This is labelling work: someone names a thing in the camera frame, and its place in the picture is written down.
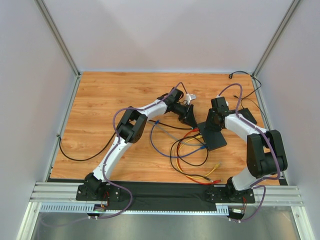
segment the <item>white panel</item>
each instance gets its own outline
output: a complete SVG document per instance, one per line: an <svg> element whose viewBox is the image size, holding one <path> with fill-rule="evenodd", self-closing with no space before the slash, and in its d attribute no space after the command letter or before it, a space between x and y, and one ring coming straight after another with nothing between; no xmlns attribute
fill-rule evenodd
<svg viewBox="0 0 320 240"><path fill-rule="evenodd" d="M291 0L45 0L81 71L253 71Z"/></svg>
<svg viewBox="0 0 320 240"><path fill-rule="evenodd" d="M320 1L301 1L259 75L274 128L283 137L291 185L320 239Z"/></svg>
<svg viewBox="0 0 320 240"><path fill-rule="evenodd" d="M32 0L0 1L1 239L16 238L75 77Z"/></svg>

